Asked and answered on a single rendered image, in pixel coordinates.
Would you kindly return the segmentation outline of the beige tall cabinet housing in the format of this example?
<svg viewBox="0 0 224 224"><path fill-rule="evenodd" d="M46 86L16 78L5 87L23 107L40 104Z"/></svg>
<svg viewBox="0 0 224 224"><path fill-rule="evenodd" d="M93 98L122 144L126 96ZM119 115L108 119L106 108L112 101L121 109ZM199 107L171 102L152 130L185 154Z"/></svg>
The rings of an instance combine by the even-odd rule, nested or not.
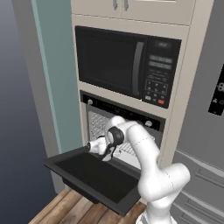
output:
<svg viewBox="0 0 224 224"><path fill-rule="evenodd" d="M130 32L168 39L179 39L181 41L181 46L169 107L162 108L125 94L119 94L80 81L76 52L75 65L78 72L78 88L91 94L110 99L113 102L119 102L133 109L138 109L154 116L164 118L164 134L161 143L162 154L159 158L159 163L162 166L167 166L171 163L178 144L214 0L196 0L192 13L192 20L189 25L155 23L122 18L123 0L120 1L120 17L97 17L72 13L73 31L76 25L80 25L118 32ZM73 44L74 50L76 51L75 33L73 35Z"/></svg>

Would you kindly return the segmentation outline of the metal oven rack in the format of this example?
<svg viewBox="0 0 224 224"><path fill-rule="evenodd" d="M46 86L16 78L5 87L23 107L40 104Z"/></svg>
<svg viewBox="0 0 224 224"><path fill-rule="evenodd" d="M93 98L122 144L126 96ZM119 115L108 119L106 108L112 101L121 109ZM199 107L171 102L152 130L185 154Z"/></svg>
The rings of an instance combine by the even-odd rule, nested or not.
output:
<svg viewBox="0 0 224 224"><path fill-rule="evenodd" d="M106 118L91 112L89 134L90 151L103 162L120 159L141 171L156 167L159 149L155 138L137 121L119 115Z"/></svg>

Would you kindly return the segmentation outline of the black microwave door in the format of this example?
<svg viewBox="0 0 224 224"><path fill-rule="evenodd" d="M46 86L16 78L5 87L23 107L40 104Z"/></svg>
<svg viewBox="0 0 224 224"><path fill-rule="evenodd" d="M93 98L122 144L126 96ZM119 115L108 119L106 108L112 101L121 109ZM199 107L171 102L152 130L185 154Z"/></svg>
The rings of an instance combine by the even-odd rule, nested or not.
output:
<svg viewBox="0 0 224 224"><path fill-rule="evenodd" d="M80 81L141 98L145 35L76 25L75 41ZM139 69L139 96L134 96L132 68L137 42L144 42L144 46Z"/></svg>

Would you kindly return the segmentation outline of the beige cupboard door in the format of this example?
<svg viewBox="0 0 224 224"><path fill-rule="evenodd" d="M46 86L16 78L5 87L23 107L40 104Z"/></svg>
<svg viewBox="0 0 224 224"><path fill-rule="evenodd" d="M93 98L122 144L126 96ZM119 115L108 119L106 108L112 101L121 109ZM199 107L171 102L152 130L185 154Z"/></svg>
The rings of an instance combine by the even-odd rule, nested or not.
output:
<svg viewBox="0 0 224 224"><path fill-rule="evenodd" d="M121 1L114 10L113 0L71 0L72 13L85 16L119 18L121 16Z"/></svg>
<svg viewBox="0 0 224 224"><path fill-rule="evenodd" d="M196 0L129 0L126 11L122 0L122 18L189 25Z"/></svg>

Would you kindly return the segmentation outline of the grey fridge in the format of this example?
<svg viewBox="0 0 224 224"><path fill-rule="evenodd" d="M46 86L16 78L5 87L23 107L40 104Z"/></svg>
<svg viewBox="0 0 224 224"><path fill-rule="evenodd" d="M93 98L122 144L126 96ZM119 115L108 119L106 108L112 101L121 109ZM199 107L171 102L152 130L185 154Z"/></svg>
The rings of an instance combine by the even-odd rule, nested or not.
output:
<svg viewBox="0 0 224 224"><path fill-rule="evenodd" d="M214 0L173 161L190 182L173 203L179 224L224 224L224 0Z"/></svg>

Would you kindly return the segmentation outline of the black oven door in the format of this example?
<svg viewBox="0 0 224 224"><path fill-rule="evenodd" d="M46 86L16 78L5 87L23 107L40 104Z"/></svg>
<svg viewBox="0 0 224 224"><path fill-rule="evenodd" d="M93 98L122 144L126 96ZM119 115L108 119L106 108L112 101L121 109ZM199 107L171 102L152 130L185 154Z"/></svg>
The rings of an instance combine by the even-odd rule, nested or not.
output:
<svg viewBox="0 0 224 224"><path fill-rule="evenodd" d="M120 159L103 162L98 155L89 153L87 146L49 157L45 167L121 216L140 200L140 171Z"/></svg>

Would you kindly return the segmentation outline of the black built-in oven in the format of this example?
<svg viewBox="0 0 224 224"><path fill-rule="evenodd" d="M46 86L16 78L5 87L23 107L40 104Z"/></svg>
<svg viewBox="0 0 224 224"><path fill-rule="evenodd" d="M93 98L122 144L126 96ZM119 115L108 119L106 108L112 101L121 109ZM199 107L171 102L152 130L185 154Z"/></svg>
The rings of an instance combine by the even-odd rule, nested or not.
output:
<svg viewBox="0 0 224 224"><path fill-rule="evenodd" d="M93 101L93 105L88 105L89 99ZM121 116L125 121L136 121L143 125L149 134L155 138L157 147L161 148L165 129L165 119L162 117L128 107L83 90L80 91L80 114L82 142L84 144L95 140L99 136L103 136L106 123L113 116ZM151 121L152 126L145 126L146 121Z"/></svg>

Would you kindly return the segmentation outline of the black microwave oven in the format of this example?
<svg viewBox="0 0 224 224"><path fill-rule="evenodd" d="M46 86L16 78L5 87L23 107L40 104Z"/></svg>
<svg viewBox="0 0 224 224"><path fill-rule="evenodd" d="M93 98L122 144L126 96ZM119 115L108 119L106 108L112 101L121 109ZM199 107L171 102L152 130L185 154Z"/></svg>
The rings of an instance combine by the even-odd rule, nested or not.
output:
<svg viewBox="0 0 224 224"><path fill-rule="evenodd" d="M144 51L141 98L164 109L169 107L181 41L148 36Z"/></svg>

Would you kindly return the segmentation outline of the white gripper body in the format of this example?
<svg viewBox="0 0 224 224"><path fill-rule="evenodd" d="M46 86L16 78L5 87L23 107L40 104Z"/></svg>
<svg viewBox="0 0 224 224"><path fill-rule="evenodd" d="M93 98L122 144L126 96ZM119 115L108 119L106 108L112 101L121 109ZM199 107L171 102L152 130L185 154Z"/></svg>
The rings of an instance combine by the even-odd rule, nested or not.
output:
<svg viewBox="0 0 224 224"><path fill-rule="evenodd" d="M94 141L90 141L87 147L91 153L103 155L107 149L106 139L104 136L101 136Z"/></svg>

